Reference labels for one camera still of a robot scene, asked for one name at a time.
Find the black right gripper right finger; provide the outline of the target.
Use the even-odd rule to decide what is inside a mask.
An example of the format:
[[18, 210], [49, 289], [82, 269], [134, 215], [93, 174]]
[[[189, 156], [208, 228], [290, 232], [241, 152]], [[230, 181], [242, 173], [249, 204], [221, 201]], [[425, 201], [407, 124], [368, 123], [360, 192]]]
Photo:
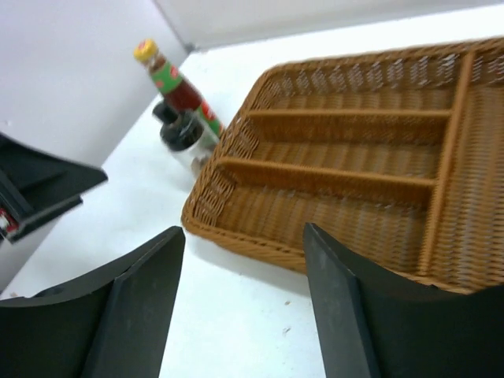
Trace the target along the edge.
[[503, 289], [424, 285], [303, 232], [309, 291], [328, 377], [500, 377]]

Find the red sauce bottle green label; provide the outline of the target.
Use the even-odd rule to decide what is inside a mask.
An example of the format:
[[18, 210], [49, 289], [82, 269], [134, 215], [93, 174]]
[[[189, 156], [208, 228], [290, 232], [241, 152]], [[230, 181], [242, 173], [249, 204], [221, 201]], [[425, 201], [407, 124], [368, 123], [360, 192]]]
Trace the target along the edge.
[[193, 110], [209, 125], [220, 138], [224, 130], [209, 104], [199, 90], [159, 50], [152, 39], [144, 39], [133, 52], [134, 58], [148, 71], [151, 81], [159, 93], [177, 111]]

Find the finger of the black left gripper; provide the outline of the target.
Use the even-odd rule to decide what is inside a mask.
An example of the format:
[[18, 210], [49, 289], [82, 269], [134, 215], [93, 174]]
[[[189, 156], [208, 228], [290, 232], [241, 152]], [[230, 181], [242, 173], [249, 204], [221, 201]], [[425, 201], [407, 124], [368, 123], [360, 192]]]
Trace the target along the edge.
[[105, 183], [94, 166], [65, 160], [1, 134], [1, 241], [15, 243], [77, 207]]

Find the small black-capped glass jar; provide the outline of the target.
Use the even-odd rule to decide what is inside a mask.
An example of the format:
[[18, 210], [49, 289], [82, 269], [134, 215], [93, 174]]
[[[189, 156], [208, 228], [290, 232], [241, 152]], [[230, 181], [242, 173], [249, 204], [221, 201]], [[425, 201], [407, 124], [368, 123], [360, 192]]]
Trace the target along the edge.
[[193, 110], [177, 111], [165, 102], [159, 102], [152, 114], [162, 123], [161, 141], [170, 154], [197, 178], [211, 158], [218, 137]]

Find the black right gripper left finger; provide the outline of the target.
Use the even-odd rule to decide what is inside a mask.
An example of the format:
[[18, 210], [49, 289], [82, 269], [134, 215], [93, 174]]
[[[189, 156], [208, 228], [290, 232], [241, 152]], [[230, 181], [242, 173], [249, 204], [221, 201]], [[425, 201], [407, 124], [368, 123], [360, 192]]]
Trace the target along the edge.
[[157, 377], [180, 282], [182, 228], [32, 297], [1, 302], [3, 377]]

